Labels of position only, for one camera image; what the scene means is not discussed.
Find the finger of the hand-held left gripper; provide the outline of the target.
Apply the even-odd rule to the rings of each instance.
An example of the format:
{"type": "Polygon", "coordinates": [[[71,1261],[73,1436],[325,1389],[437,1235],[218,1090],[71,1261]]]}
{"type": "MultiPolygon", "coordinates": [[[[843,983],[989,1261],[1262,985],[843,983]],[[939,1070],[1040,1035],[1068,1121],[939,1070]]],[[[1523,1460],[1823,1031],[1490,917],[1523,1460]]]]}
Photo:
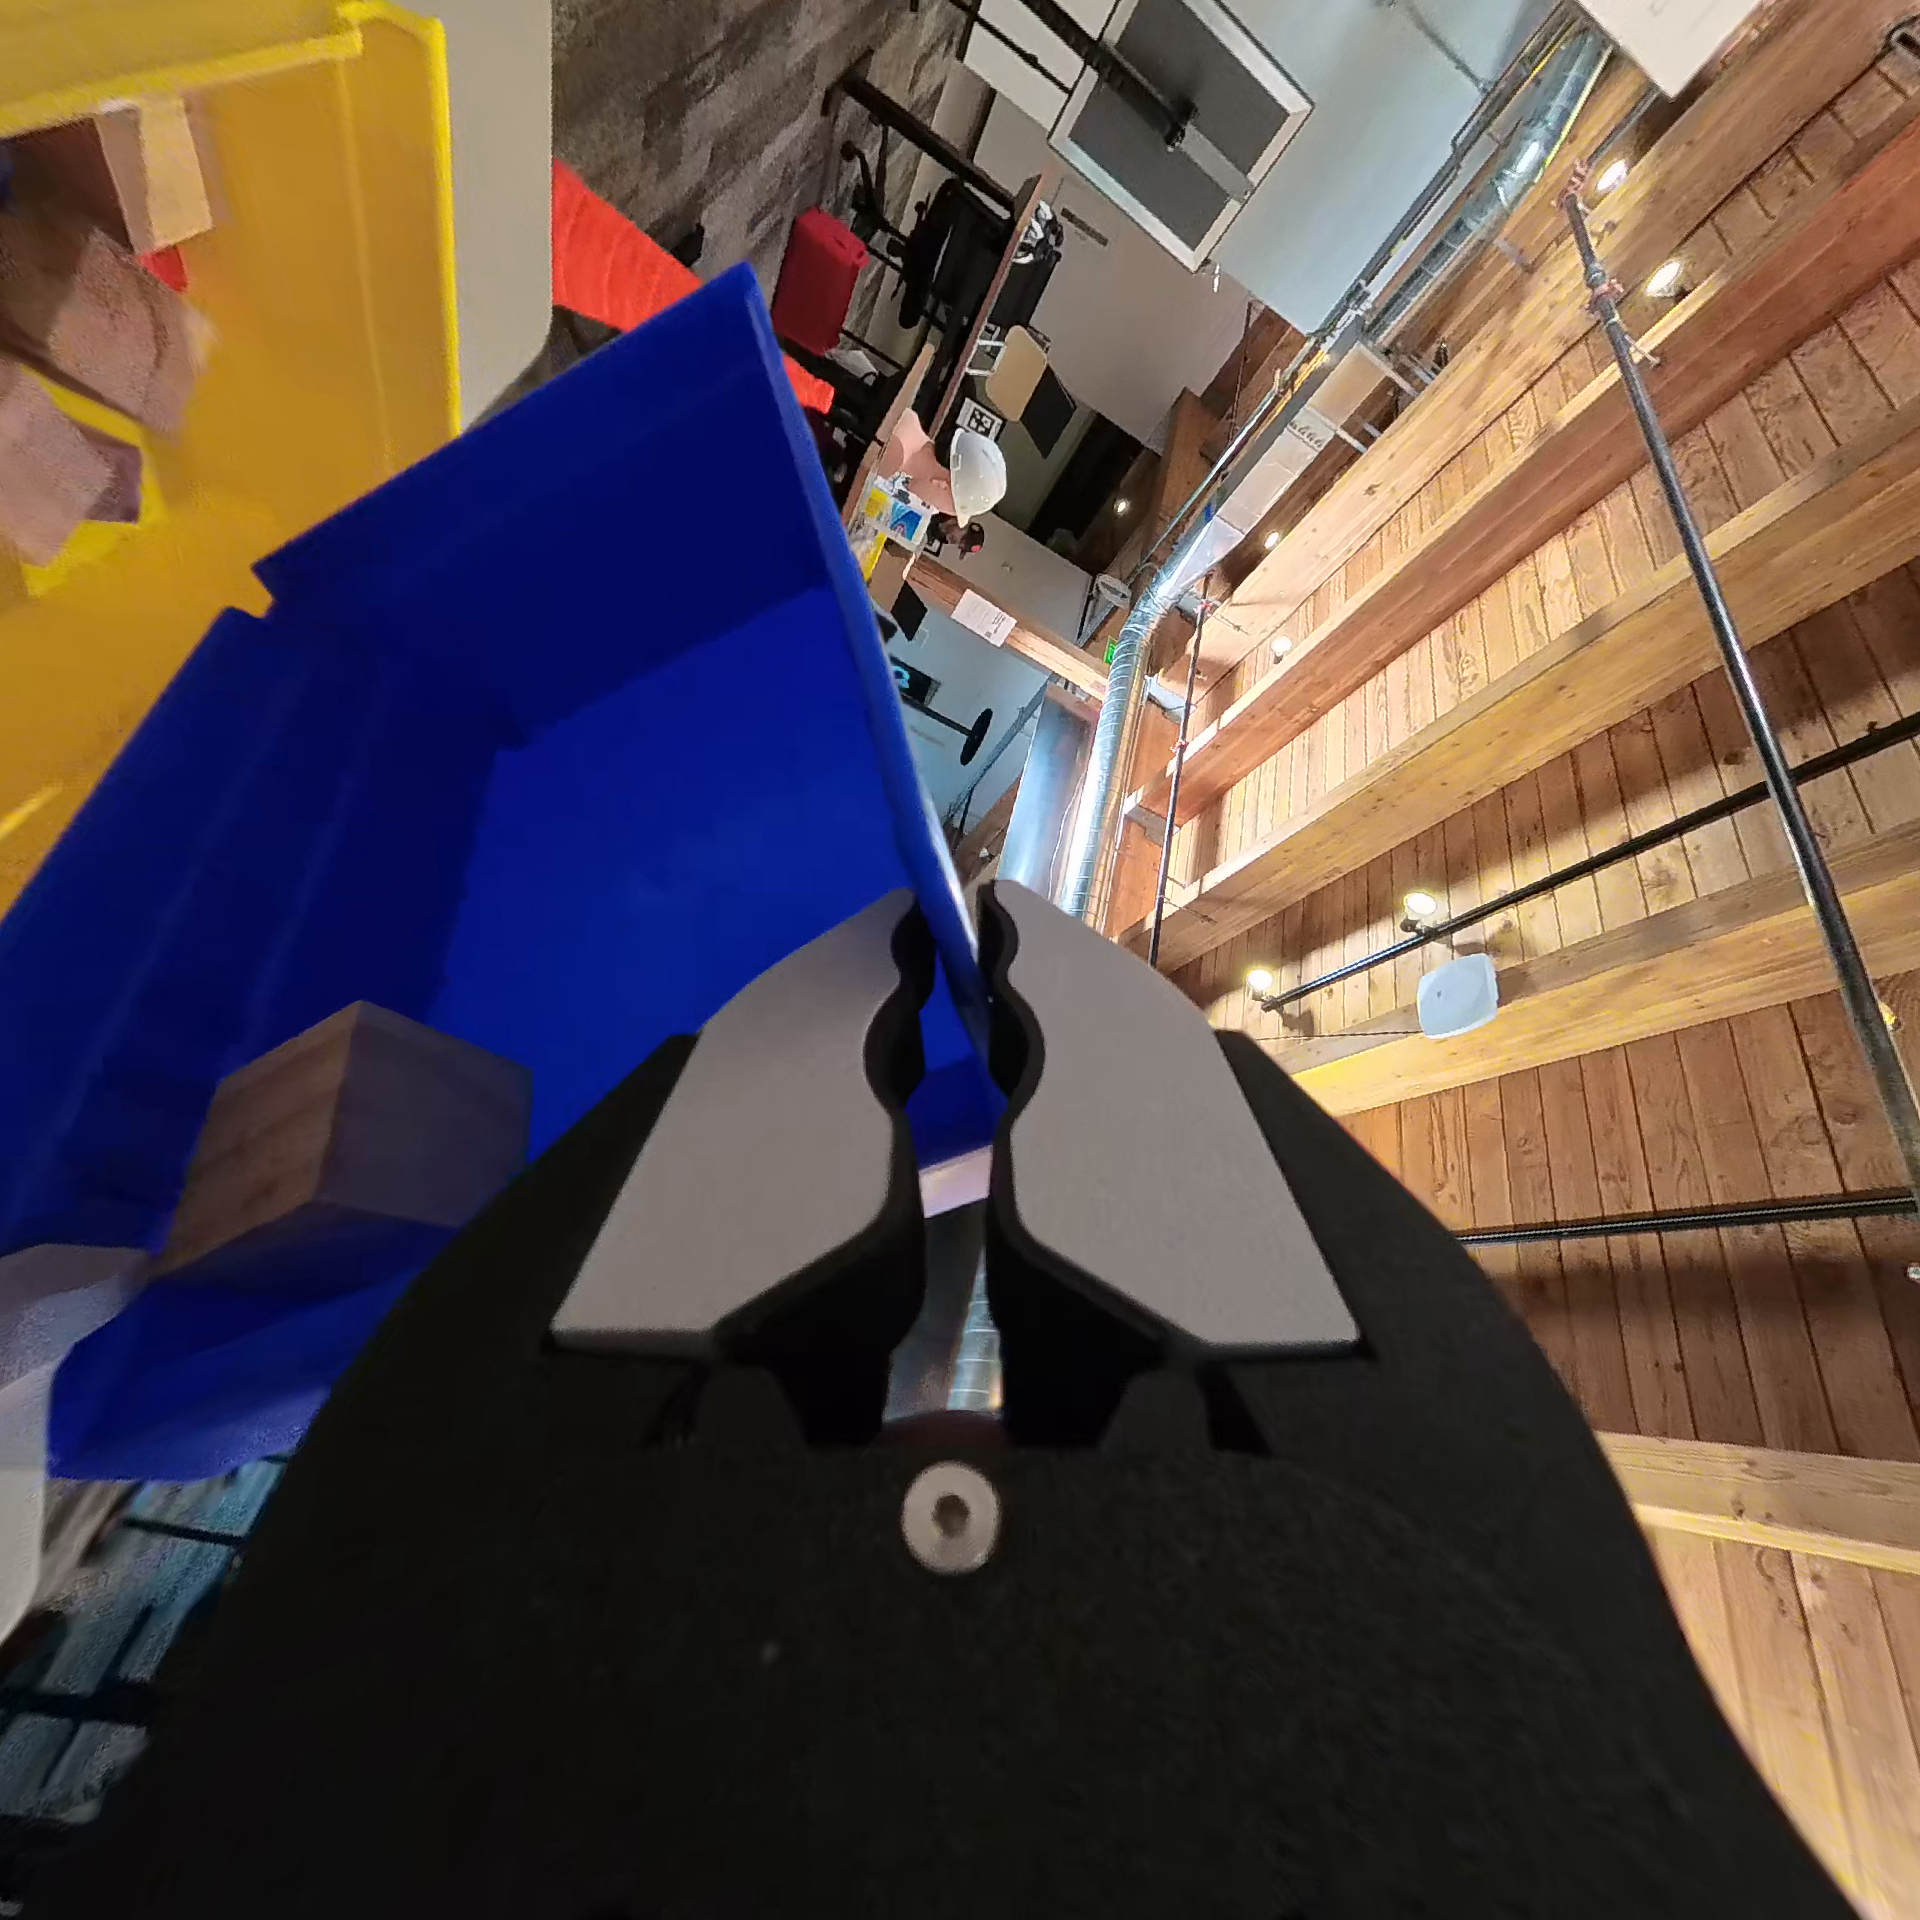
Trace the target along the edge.
{"type": "Polygon", "coordinates": [[[128,1246],[44,1243],[1,1259],[1,1387],[57,1369],[132,1305],[149,1261],[128,1246]]]}
{"type": "Polygon", "coordinates": [[[1,1390],[1,1639],[32,1610],[44,1552],[45,1382],[1,1390]]]}

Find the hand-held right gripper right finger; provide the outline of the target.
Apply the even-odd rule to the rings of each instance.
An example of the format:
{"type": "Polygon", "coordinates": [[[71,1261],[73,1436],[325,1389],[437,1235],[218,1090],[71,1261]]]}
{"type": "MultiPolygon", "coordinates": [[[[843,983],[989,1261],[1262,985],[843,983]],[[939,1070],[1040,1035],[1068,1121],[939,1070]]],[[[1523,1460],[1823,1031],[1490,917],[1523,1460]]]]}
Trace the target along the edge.
{"type": "Polygon", "coordinates": [[[1349,1358],[1361,1330],[1222,1036],[1041,894],[978,897],[999,1420],[1094,1449],[1135,1381],[1349,1358]]]}

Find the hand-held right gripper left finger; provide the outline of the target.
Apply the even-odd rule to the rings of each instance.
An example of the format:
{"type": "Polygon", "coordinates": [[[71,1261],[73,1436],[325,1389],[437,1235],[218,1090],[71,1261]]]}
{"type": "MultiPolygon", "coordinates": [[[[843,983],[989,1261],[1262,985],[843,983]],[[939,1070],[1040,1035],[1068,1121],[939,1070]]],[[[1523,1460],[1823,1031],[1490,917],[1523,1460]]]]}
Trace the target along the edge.
{"type": "Polygon", "coordinates": [[[553,1311],[553,1348],[771,1377],[808,1441],[877,1434],[926,1294],[906,1104],[934,940],[891,891],[697,1033],[553,1311]]]}

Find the blue plastic bin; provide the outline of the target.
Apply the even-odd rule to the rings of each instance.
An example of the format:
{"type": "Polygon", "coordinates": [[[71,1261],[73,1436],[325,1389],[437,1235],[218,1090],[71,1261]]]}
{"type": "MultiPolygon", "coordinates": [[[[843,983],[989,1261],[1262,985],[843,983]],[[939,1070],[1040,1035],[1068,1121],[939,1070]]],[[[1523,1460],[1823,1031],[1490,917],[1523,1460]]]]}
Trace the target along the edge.
{"type": "MultiPolygon", "coordinates": [[[[985,1140],[995,1095],[939,813],[749,268],[254,574],[310,632],[446,669],[508,732],[437,999],[330,1017],[364,1002],[527,1070],[540,1152],[659,1044],[906,891],[939,956],[913,1145],[939,1163],[985,1140]]],[[[450,1235],[350,1228],[345,1255],[277,1274],[251,1259],[212,1284],[149,1272],[25,1378],[45,1382],[45,1477],[192,1482],[284,1451],[450,1235]]]]}

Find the yellow plastic bin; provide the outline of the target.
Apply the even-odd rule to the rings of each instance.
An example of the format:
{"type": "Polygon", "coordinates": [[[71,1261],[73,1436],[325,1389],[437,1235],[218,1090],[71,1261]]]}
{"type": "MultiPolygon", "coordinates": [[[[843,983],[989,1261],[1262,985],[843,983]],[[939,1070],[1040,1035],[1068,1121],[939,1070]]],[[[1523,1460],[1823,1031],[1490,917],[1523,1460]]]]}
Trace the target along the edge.
{"type": "Polygon", "coordinates": [[[447,47],[4,5],[4,908],[254,564],[460,429],[447,47]],[[137,260],[177,247],[180,297],[137,260]]]}

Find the pile of plain wooden cubes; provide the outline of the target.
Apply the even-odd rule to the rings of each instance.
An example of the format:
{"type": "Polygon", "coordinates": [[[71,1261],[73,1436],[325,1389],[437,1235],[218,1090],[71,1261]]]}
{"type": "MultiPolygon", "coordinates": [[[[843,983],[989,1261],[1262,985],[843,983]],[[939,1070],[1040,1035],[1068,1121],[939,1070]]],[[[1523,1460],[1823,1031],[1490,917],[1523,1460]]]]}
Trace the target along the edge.
{"type": "Polygon", "coordinates": [[[165,1236],[218,1080],[422,1014],[510,735],[256,567],[478,426],[427,49],[182,103],[180,291],[107,117],[4,143],[4,1255],[165,1236]]]}

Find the white ceiling device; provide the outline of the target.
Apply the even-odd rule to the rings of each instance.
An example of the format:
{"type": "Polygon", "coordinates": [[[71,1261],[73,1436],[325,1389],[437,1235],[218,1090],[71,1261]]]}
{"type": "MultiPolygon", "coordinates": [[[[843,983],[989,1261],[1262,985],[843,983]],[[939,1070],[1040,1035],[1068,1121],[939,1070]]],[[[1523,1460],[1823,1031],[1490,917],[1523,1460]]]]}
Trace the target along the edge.
{"type": "Polygon", "coordinates": [[[1415,999],[1415,1031],[1427,1043],[1473,1035],[1499,1014],[1499,974],[1490,954],[1466,953],[1421,974],[1415,999]]]}

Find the red bag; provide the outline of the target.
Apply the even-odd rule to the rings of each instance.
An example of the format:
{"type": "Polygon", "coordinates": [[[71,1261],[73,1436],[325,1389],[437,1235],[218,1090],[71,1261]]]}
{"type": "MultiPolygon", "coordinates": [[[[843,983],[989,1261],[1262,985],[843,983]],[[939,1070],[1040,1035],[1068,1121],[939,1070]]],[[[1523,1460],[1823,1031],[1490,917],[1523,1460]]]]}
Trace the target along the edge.
{"type": "Polygon", "coordinates": [[[828,359],[841,345],[867,264],[867,245],[843,221],[805,207],[787,230],[769,307],[779,345],[828,359]]]}

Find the black office chair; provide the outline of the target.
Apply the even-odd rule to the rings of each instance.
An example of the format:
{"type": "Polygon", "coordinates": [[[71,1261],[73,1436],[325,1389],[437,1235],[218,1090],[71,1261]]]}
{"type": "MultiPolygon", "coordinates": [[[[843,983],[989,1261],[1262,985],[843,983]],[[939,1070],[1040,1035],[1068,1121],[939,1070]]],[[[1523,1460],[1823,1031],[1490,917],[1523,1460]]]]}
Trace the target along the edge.
{"type": "Polygon", "coordinates": [[[985,315],[985,326],[1002,332],[1030,326],[1043,292],[1061,262],[1065,225],[1048,202],[1038,202],[1016,233],[1011,219],[993,211],[972,186],[956,178],[937,184],[913,207],[913,221],[899,230],[885,219],[881,166],[873,166],[852,140],[838,157],[856,169],[843,219],[867,255],[899,283],[899,325],[948,331],[972,325],[995,277],[999,256],[1014,238],[1014,259],[985,315]]]}

